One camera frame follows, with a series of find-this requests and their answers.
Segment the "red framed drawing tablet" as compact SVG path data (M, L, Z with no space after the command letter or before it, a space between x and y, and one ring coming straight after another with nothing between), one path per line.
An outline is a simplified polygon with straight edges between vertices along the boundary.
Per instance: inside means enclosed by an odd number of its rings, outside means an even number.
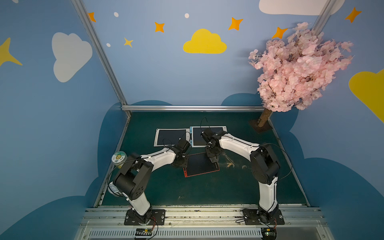
M218 172L218 163L212 163L206 153L188 155L189 161L186 168L183 168L185 178L203 174Z

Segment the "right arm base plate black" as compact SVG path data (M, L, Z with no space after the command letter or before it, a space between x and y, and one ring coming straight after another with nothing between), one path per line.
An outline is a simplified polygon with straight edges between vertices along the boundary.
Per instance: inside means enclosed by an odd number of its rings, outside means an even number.
M271 212L266 212L263 209L243 209L242 213L246 225L285 225L282 212L278 207Z

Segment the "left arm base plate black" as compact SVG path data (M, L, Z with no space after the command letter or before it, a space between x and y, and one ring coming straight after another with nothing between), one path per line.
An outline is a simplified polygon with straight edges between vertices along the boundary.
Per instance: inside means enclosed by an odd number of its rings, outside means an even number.
M163 226L165 223L166 210L153 210L150 208L143 216L139 215L136 211L130 209L126 212L124 225L125 226L149 226L156 223Z

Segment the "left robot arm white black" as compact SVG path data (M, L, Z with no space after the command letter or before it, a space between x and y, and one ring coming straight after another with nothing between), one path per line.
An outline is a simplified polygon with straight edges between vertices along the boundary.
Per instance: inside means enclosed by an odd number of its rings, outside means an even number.
M171 165L184 168L188 165L187 150L191 147L185 139L175 145L165 146L162 150L148 155L132 154L119 164L120 170L108 184L108 191L117 197L125 198L134 213L143 217L151 212L151 205L145 196L145 189L153 171Z

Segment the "white framed drawing tablet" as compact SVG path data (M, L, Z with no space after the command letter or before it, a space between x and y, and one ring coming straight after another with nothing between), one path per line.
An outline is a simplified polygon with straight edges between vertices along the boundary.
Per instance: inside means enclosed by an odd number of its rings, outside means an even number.
M191 140L189 129L156 129L154 147L175 145L180 139Z

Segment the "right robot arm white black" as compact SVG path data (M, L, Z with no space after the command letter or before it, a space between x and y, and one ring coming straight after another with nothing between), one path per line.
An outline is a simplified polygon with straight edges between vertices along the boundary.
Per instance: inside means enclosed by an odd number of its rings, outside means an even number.
M259 213L270 216L278 211L277 181L281 164L270 146L250 143L225 131L214 133L210 129L203 130L201 137L207 144L205 150L212 163L219 161L224 150L247 159L254 178L259 182Z

